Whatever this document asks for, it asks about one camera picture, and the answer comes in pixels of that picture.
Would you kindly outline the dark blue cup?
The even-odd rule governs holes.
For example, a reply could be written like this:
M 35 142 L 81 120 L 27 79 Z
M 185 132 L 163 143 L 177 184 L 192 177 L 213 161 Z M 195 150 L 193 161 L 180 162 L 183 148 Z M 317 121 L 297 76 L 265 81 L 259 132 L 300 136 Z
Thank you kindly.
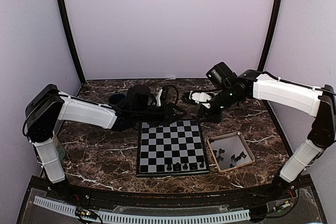
M 114 93 L 109 96 L 109 104 L 110 105 L 117 105 L 119 103 L 123 103 L 126 98 L 126 95 L 124 93 Z

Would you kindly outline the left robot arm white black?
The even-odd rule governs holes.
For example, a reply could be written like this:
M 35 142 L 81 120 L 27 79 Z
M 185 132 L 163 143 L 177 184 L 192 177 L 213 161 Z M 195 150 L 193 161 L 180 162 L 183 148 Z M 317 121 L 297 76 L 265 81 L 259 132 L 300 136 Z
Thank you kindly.
M 56 149 L 54 128 L 57 121 L 73 121 L 122 132 L 136 123 L 150 126 L 170 125 L 186 116 L 177 102 L 167 102 L 168 88 L 157 96 L 149 87 L 134 85 L 125 94 L 115 93 L 108 104 L 95 103 L 61 92 L 55 84 L 47 85 L 26 107 L 22 134 L 32 143 L 40 165 L 53 191 L 63 201 L 74 197 Z

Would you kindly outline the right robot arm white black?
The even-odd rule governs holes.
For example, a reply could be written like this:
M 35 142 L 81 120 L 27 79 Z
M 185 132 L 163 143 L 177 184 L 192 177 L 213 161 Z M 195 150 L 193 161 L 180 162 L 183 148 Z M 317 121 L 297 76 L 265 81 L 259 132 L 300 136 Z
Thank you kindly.
M 206 76 L 214 85 L 216 95 L 210 95 L 209 91 L 192 91 L 189 98 L 201 105 L 201 116 L 207 121 L 220 122 L 224 110 L 244 99 L 282 104 L 314 118 L 306 139 L 268 187 L 271 199 L 278 200 L 286 194 L 301 172 L 335 143 L 335 92 L 330 85 L 308 86 L 251 69 L 237 75 L 223 62 L 211 68 Z

